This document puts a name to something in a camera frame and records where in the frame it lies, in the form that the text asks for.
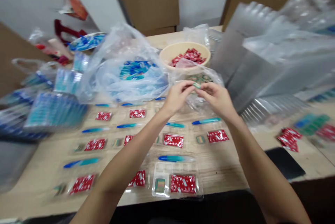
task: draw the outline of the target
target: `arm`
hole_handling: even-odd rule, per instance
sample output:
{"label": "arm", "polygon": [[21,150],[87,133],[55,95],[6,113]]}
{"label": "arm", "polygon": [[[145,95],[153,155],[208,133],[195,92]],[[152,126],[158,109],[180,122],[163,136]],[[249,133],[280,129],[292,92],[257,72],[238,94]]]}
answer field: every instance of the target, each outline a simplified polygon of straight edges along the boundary
{"label": "arm", "polygon": [[206,83],[196,90],[227,124],[245,177],[268,223],[311,223],[291,185],[273,164],[234,109],[227,89]]}
{"label": "arm", "polygon": [[158,134],[195,89],[190,86],[192,84],[193,81],[183,81],[170,89],[163,107],[106,166],[71,224],[110,222],[123,192],[140,168]]}

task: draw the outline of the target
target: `finger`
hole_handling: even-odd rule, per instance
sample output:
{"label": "finger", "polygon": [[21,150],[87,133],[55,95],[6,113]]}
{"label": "finger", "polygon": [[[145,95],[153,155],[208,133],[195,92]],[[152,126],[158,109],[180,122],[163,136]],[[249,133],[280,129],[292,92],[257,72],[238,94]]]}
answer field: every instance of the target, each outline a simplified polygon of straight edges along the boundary
{"label": "finger", "polygon": [[194,87],[193,85],[190,86],[190,87],[188,87],[188,88],[186,88],[186,89],[183,91],[183,93],[181,94],[181,95],[182,95],[182,98],[183,98],[183,99],[186,99],[187,96],[190,95],[191,92],[193,92],[194,90],[195,90],[195,87]]}
{"label": "finger", "polygon": [[207,89],[211,89],[211,90],[213,90],[213,91],[217,91],[217,90],[220,88],[220,86],[219,86],[218,84],[213,83],[213,82],[210,82],[210,83],[203,83],[203,84],[201,85],[201,89],[205,89],[205,88],[207,88]]}
{"label": "finger", "polygon": [[199,97],[204,98],[208,102],[211,102],[214,98],[213,96],[209,95],[204,90],[196,89],[195,92],[199,95]]}
{"label": "finger", "polygon": [[182,89],[185,87],[185,86],[188,86],[188,85],[193,85],[194,81],[191,81],[191,80],[184,80],[178,84],[176,84],[176,88],[179,90],[179,91],[182,91]]}

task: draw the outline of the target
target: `red packet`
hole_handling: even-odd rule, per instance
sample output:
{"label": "red packet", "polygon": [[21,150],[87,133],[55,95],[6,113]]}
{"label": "red packet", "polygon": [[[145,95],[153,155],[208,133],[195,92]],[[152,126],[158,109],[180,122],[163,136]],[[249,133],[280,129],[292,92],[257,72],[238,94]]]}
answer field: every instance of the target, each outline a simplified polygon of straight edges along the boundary
{"label": "red packet", "polygon": [[126,146],[134,137],[135,135],[127,135],[125,137],[125,143],[123,145]]}
{"label": "red packet", "polygon": [[106,139],[94,139],[87,143],[84,151],[102,150],[106,144]]}
{"label": "red packet", "polygon": [[286,149],[289,149],[294,152],[298,152],[297,140],[292,135],[282,134],[277,137],[278,140],[282,143],[282,146]]}
{"label": "red packet", "polygon": [[130,118],[144,118],[146,116],[146,110],[129,110]]}
{"label": "red packet", "polygon": [[325,140],[335,141],[335,127],[329,124],[325,124],[315,134],[324,138]]}
{"label": "red packet", "polygon": [[207,137],[209,143],[221,142],[229,140],[227,134],[224,130],[216,130],[212,132],[207,132]]}
{"label": "red packet", "polygon": [[175,134],[164,134],[164,145],[172,145],[172,146],[178,146],[180,148],[183,147],[184,143],[184,137],[180,135]]}
{"label": "red packet", "polygon": [[95,117],[95,119],[109,121],[111,117],[112,117],[112,113],[110,112],[99,112],[98,115]]}
{"label": "red packet", "polygon": [[136,173],[135,177],[129,183],[129,187],[145,186],[146,185],[146,171],[140,170]]}
{"label": "red packet", "polygon": [[282,134],[291,135],[296,140],[299,140],[302,138],[302,135],[300,133],[298,133],[296,130],[293,130],[292,128],[289,128],[289,127],[283,128]]}
{"label": "red packet", "polygon": [[171,175],[171,192],[196,194],[195,177]]}
{"label": "red packet", "polygon": [[72,188],[70,189],[69,194],[73,195],[76,193],[89,191],[92,188],[95,177],[96,177],[95,174],[78,177],[74,182]]}

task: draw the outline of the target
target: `plastic container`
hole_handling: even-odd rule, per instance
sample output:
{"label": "plastic container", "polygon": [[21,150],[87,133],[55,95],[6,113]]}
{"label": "plastic container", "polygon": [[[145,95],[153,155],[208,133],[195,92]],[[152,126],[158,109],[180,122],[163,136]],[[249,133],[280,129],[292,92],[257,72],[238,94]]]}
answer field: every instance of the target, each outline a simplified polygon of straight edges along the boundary
{"label": "plastic container", "polygon": [[[206,46],[199,43],[183,42],[183,43],[171,44],[160,52],[159,58],[161,59],[161,61],[164,63],[164,65],[168,70],[175,70],[176,69],[175,67],[169,65],[172,59],[177,57],[179,54],[184,54],[188,49],[193,48],[195,48],[197,51],[201,53],[202,58],[206,58],[205,62],[201,64],[205,66],[210,60],[210,50]],[[190,67],[187,68],[187,70],[192,71],[197,68],[198,68],[197,66]]]}

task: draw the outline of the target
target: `stack of plastic trays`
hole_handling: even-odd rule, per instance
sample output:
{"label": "stack of plastic trays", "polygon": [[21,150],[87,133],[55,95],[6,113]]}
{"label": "stack of plastic trays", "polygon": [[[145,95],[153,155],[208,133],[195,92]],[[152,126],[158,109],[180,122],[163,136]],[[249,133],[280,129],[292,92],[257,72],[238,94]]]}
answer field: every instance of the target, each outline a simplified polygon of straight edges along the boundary
{"label": "stack of plastic trays", "polygon": [[71,94],[40,91],[32,105],[24,129],[55,132],[78,128],[88,110]]}
{"label": "stack of plastic trays", "polygon": [[335,67],[335,38],[305,31],[248,38],[228,90],[236,110],[257,97],[294,94]]}
{"label": "stack of plastic trays", "polygon": [[228,84],[247,53],[242,47],[245,38],[295,29],[298,29],[296,25],[269,7],[256,2],[249,5],[241,3],[224,32],[210,67],[220,73],[224,83]]}
{"label": "stack of plastic trays", "polygon": [[290,94],[255,98],[241,117],[250,127],[272,126],[306,107],[309,107],[307,103]]}

